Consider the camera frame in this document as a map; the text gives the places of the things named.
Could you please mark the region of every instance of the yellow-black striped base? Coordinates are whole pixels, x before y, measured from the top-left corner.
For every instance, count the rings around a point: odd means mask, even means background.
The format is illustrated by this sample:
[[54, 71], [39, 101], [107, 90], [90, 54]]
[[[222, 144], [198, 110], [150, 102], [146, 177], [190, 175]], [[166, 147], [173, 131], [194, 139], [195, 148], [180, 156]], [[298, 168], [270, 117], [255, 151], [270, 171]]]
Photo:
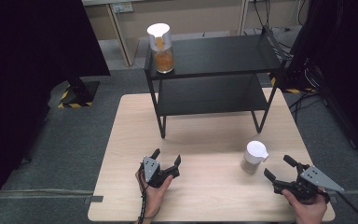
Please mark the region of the yellow-black striped base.
[[79, 108], [83, 106], [91, 106], [94, 100], [95, 93], [97, 92], [99, 81], [85, 82], [87, 91], [89, 92], [85, 97], [77, 97], [72, 90], [71, 86], [68, 86], [62, 95], [58, 108]]

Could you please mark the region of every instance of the hand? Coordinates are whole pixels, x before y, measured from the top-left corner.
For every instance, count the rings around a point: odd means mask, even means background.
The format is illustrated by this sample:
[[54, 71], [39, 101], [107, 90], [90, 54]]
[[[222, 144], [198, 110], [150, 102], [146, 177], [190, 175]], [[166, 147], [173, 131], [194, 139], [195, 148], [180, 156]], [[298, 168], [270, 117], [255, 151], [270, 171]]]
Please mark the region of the hand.
[[324, 196], [317, 194], [312, 202], [303, 204], [287, 189], [282, 190], [282, 194], [295, 209], [297, 224], [321, 224], [327, 210]]
[[159, 208], [161, 207], [162, 201], [164, 199], [164, 193], [167, 188], [170, 186], [173, 176], [169, 175], [165, 180], [164, 183], [158, 189], [150, 187], [147, 185], [145, 181], [145, 174], [144, 172], [139, 173], [136, 172], [135, 174], [136, 179], [139, 183], [139, 190], [143, 191], [142, 185], [146, 188], [146, 209], [145, 209], [145, 218], [154, 217], [157, 213]]

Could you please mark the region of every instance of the gray carpet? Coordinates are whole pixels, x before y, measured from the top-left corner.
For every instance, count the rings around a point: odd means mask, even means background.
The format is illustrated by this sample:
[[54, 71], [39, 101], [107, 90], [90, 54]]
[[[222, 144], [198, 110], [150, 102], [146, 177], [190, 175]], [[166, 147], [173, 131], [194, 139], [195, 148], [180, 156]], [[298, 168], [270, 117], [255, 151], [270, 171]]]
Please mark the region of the gray carpet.
[[[265, 76], [260, 78], [268, 85]], [[13, 171], [3, 186], [3, 190], [42, 190], [1, 193], [0, 223], [92, 223], [87, 218], [89, 199], [120, 97], [146, 93], [148, 88], [141, 69], [113, 71], [111, 77], [83, 80], [101, 81], [93, 105], [59, 109], [67, 84], [53, 90], [47, 122], [30, 151], [32, 161]], [[289, 105], [299, 96], [284, 95]], [[319, 99], [314, 96], [303, 101], [305, 108], [296, 115], [297, 127], [314, 164], [345, 188], [346, 196], [358, 208], [358, 151], [351, 148], [328, 107]], [[337, 216], [331, 223], [358, 223], [353, 210], [334, 192], [332, 196]]]

